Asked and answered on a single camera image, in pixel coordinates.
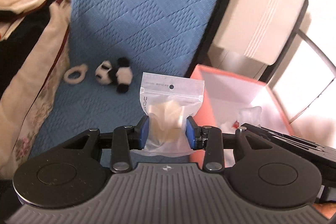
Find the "person's right hand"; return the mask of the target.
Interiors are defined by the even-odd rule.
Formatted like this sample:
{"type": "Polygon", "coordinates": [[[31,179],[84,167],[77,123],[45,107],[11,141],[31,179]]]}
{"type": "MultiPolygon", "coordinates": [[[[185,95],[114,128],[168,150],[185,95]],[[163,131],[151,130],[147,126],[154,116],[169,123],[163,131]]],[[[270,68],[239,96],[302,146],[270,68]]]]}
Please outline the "person's right hand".
{"type": "Polygon", "coordinates": [[[336,213],[336,203],[314,203],[313,206],[328,219],[332,219],[336,213]]]}

